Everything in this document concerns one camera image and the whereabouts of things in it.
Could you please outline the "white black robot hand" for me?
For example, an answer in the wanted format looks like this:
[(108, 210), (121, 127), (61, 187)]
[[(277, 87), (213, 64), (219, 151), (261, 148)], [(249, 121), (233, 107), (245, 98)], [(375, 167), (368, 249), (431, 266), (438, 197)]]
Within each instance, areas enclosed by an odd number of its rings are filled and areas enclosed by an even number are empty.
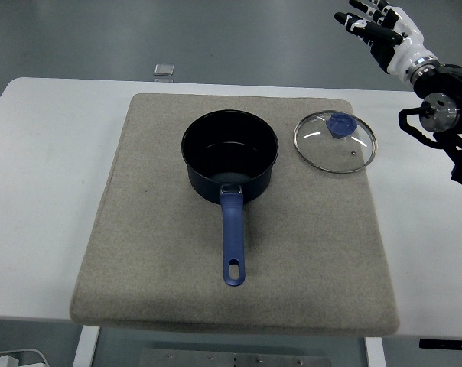
[(437, 62), (424, 46), (424, 36), (413, 20), (387, 1), (350, 1), (360, 15), (337, 12), (334, 19), (368, 47), (374, 60), (387, 74), (408, 83), (420, 65)]

